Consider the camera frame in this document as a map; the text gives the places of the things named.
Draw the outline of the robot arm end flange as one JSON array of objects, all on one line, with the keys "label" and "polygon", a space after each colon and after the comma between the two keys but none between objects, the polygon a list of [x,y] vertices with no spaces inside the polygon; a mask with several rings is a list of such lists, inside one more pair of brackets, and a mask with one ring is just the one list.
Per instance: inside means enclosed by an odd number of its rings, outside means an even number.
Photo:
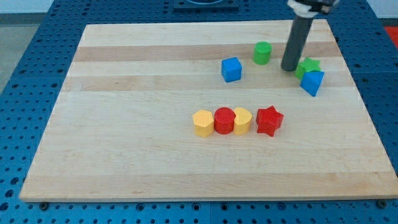
[{"label": "robot arm end flange", "polygon": [[317,14],[329,14],[340,0],[288,0],[287,5],[296,16],[314,18]]}]

